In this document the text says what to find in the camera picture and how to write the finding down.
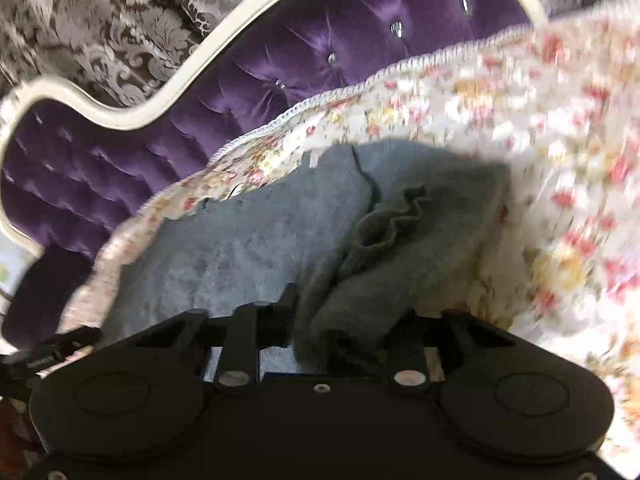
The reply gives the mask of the grey argyle knit sweater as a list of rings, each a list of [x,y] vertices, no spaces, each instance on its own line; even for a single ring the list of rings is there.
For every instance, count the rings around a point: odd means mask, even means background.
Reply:
[[[462,304],[499,227],[509,168],[410,141],[338,144],[259,190],[163,222],[124,266],[107,344],[190,309],[228,315],[294,285],[294,349],[319,366],[337,330],[372,346],[409,310]]]

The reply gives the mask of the floral quilted bedspread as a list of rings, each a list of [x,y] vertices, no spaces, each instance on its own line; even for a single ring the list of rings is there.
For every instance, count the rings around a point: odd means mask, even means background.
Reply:
[[[338,142],[416,141],[506,162],[512,197],[473,274],[476,315],[610,387],[602,457],[639,471],[639,0],[409,58],[306,99],[164,188],[100,250],[61,330],[104,321],[122,267],[167,219],[272,183]]]

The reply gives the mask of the purple tufted headboard white frame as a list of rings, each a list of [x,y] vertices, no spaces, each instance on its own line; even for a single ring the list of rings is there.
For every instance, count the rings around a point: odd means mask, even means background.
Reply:
[[[1,109],[1,229],[36,262],[3,338],[51,337],[114,229],[230,140],[404,58],[546,18],[540,0],[243,0],[144,104],[22,84]]]

